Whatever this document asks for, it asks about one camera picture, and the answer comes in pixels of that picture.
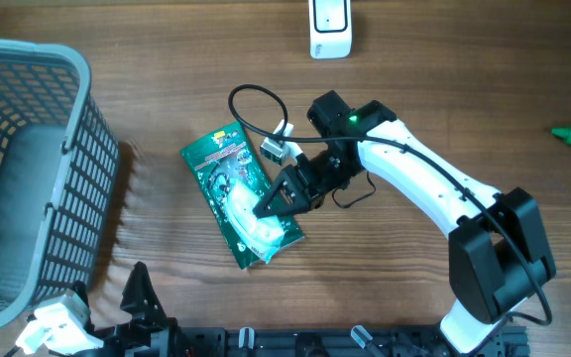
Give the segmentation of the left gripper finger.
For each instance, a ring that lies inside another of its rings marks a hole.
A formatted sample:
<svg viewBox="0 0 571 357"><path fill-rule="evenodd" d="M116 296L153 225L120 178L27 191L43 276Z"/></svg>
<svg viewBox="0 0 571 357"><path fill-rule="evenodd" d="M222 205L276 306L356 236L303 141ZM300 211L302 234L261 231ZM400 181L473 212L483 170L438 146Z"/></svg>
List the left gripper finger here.
<svg viewBox="0 0 571 357"><path fill-rule="evenodd" d="M134 265L129 275L120 308L133 319L161 322L167 318L153 288L147 266L141 261Z"/></svg>
<svg viewBox="0 0 571 357"><path fill-rule="evenodd" d="M76 302L76 304L80 307L89 309L86 284L82 281L76 281L72 284L70 289L73 291L72 299Z"/></svg>

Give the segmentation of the teal wet wipes pack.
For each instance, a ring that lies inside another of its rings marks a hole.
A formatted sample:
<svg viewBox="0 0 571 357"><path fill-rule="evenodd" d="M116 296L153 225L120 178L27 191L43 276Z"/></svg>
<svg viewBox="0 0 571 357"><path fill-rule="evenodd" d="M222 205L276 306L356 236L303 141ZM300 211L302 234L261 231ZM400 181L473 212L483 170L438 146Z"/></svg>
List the teal wet wipes pack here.
<svg viewBox="0 0 571 357"><path fill-rule="evenodd" d="M242 244L260 260L269 263L281 248L286 232L276 217L258 218L253 209L259 197L242 181L237 180L224 201L228 221Z"/></svg>

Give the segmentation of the green snack packet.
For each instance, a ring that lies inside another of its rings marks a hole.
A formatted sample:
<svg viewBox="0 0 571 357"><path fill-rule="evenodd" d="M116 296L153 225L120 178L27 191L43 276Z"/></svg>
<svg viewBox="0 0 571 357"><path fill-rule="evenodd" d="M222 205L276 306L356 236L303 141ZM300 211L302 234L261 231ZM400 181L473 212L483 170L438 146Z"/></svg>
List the green snack packet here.
<svg viewBox="0 0 571 357"><path fill-rule="evenodd" d="M259 200L272 184L242 126L234 122L219 128L183 148L180 153L208 203L239 268L245 270L262 261L242 244L224 211L226 195L237 180L246 184ZM285 230L285 238L279 251L304 238L293 217L274 217L280 221Z"/></svg>

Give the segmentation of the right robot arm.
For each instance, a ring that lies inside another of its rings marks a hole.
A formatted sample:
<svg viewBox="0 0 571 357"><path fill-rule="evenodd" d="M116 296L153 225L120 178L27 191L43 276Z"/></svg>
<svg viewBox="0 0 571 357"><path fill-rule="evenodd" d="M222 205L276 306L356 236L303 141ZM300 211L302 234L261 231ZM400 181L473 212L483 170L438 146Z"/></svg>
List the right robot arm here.
<svg viewBox="0 0 571 357"><path fill-rule="evenodd" d="M397 114L377 100L350 107L330 90L313 100L307 119L325 151L298 154L255 206L259 217L307 213L362 172L398 189L425 213L448 244L449 284L456 300L438 323L448 351L479 351L518 306L537 296L557 270L540 210L516 187L502 193L456 169L420 143Z"/></svg>

